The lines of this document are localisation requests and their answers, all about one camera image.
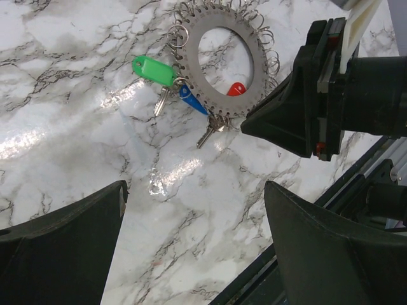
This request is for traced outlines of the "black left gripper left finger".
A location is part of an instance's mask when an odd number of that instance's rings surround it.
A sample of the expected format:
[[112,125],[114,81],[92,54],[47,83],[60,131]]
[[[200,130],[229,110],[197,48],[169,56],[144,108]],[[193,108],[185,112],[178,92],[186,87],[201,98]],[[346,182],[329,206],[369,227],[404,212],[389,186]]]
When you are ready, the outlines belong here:
[[1,304],[100,304],[128,199],[113,182],[1,230]]

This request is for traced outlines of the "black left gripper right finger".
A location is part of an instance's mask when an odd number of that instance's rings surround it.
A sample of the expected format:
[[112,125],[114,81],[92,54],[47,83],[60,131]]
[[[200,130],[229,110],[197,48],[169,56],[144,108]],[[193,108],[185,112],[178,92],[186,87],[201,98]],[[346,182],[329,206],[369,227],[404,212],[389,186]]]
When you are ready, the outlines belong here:
[[352,222],[275,182],[265,207],[289,304],[406,304],[406,237]]

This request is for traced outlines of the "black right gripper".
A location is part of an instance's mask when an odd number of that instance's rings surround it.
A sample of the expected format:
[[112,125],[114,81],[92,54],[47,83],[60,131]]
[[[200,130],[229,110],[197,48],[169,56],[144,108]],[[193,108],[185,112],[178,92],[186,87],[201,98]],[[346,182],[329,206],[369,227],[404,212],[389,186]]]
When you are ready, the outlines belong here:
[[339,154],[346,131],[406,136],[406,57],[359,57],[354,50],[340,72],[346,23],[311,24],[291,73],[249,112],[242,133],[302,158],[314,148],[323,161]]

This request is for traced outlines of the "key with red tag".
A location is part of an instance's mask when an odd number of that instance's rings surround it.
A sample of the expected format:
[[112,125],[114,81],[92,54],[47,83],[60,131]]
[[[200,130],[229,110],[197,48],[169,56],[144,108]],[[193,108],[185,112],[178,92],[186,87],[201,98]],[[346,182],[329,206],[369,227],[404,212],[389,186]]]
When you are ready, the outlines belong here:
[[[231,85],[226,95],[235,97],[245,92],[245,86],[240,82],[235,82]],[[232,119],[228,114],[226,116],[221,116],[220,114],[208,115],[207,129],[203,136],[198,140],[197,149],[201,149],[212,134],[216,132],[223,132],[224,130],[233,130],[238,132],[240,128],[233,125]]]

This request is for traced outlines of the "key with blue tag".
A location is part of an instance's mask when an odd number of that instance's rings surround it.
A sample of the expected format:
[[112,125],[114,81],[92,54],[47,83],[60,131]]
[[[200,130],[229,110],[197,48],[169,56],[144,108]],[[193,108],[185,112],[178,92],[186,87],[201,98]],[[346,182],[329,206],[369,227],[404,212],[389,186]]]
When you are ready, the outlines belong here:
[[186,102],[189,106],[194,108],[196,111],[200,112],[203,115],[208,116],[207,110],[204,106],[198,101],[198,99],[192,94],[187,85],[182,85],[179,89],[179,96],[181,100]]

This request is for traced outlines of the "key with green tag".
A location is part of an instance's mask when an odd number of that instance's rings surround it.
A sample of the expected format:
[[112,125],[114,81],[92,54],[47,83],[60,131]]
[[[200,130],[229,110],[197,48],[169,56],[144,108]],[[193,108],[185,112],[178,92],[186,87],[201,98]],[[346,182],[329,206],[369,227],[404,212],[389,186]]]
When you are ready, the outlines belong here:
[[133,59],[132,69],[138,76],[162,85],[160,99],[154,108],[154,115],[159,116],[165,102],[170,97],[171,89],[177,77],[175,70],[171,66],[145,55]]

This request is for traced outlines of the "metal numbered key ring disc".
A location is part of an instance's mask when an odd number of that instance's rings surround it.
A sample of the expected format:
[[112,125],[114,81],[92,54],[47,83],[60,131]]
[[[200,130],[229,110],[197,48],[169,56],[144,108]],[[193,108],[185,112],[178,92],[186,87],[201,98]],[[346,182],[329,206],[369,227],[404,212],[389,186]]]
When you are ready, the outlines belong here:
[[179,79],[225,128],[274,88],[280,69],[258,1],[181,1],[167,32]]

